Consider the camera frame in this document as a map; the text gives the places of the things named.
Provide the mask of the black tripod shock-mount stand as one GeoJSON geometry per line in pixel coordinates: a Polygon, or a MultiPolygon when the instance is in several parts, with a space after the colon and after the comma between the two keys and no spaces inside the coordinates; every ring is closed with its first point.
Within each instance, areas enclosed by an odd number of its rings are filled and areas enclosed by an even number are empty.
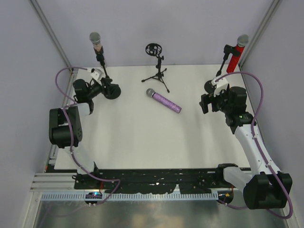
{"type": "Polygon", "coordinates": [[[168,87],[166,86],[166,84],[163,80],[164,72],[167,70],[167,68],[165,68],[164,70],[161,70],[162,61],[164,60],[164,56],[161,56],[161,53],[162,53],[161,45],[159,45],[157,43],[150,43],[145,47],[145,52],[146,52],[147,55],[157,58],[157,65],[155,67],[158,71],[154,76],[143,79],[143,80],[141,80],[141,82],[143,83],[143,82],[148,81],[150,79],[157,80],[165,86],[166,91],[169,93],[170,91],[169,91],[168,87]]]}

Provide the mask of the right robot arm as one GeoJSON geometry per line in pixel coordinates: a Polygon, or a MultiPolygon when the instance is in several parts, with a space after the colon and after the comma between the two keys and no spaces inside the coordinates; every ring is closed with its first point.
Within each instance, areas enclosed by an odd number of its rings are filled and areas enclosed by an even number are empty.
{"type": "Polygon", "coordinates": [[[249,209],[279,209],[287,203],[286,193],[290,192],[292,178],[282,173],[267,154],[258,127],[251,113],[247,112],[247,93],[244,88],[234,86],[222,89],[215,95],[215,87],[207,85],[206,94],[201,96],[200,106],[206,114],[208,105],[212,111],[221,111],[226,124],[241,144],[250,165],[251,175],[238,166],[230,165],[215,175],[220,187],[228,184],[239,189],[249,209]]]}

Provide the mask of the purple glitter microphone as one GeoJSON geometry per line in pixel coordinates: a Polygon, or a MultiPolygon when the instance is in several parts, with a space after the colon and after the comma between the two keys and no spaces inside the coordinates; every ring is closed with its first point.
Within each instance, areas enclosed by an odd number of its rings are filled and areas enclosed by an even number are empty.
{"type": "Polygon", "coordinates": [[[167,108],[171,109],[176,113],[180,113],[182,108],[175,104],[174,102],[170,101],[169,99],[165,98],[161,94],[155,92],[152,88],[148,88],[146,90],[146,94],[148,97],[154,99],[155,101],[159,102],[160,104],[166,106],[167,108]]]}

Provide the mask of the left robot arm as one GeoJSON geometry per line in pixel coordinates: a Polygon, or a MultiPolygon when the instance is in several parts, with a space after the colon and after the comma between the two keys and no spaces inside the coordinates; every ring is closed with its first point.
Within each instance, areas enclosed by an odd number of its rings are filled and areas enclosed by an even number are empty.
{"type": "Polygon", "coordinates": [[[102,94],[106,99],[113,100],[120,96],[121,89],[108,77],[102,77],[100,81],[92,78],[89,83],[77,79],[73,87],[75,95],[68,97],[72,104],[49,111],[49,140],[52,145],[63,149],[76,165],[75,181],[85,182],[89,188],[97,189],[103,179],[96,163],[81,144],[83,132],[80,116],[93,113],[93,98],[96,96],[102,94]]]}

